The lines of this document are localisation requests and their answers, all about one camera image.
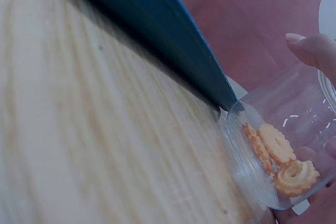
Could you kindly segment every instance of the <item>wood grain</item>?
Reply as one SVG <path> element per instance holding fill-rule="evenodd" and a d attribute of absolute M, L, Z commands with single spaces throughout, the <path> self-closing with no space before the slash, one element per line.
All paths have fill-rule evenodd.
<path fill-rule="evenodd" d="M 273 223 L 217 122 L 85 0 L 0 0 L 0 223 Z"/>

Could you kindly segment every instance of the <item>hand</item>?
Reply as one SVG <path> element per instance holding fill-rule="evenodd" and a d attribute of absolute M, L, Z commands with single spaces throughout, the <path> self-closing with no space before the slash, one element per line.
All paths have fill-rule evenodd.
<path fill-rule="evenodd" d="M 303 63 L 316 67 L 336 87 L 336 42 L 326 35 L 318 34 L 305 38 L 286 34 L 287 46 Z M 315 155 L 312 149 L 302 147 L 298 157 L 305 160 Z M 336 180 L 308 199 L 310 207 L 300 216 L 292 210 L 274 211 L 279 224 L 332 224 L 336 220 Z"/>

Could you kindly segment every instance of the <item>fingernail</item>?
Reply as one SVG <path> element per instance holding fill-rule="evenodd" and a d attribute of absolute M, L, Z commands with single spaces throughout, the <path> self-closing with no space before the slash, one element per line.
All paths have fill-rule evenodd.
<path fill-rule="evenodd" d="M 295 43 L 295 42 L 299 42 L 302 39 L 305 39 L 305 37 L 299 34 L 288 33 L 286 34 L 286 39 L 289 42 Z"/>

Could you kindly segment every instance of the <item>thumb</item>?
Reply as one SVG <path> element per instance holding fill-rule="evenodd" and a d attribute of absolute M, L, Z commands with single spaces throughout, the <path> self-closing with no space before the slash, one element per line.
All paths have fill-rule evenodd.
<path fill-rule="evenodd" d="M 317 34 L 306 38 L 298 34 L 286 34 L 287 46 L 303 63 L 321 70 L 336 86 L 336 42 Z"/>

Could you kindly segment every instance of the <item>blue object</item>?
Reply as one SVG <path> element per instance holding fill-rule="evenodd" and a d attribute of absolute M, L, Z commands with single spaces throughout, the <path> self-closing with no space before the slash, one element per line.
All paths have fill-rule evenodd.
<path fill-rule="evenodd" d="M 98 0 L 158 49 L 212 104 L 228 111 L 237 98 L 180 0 Z"/>

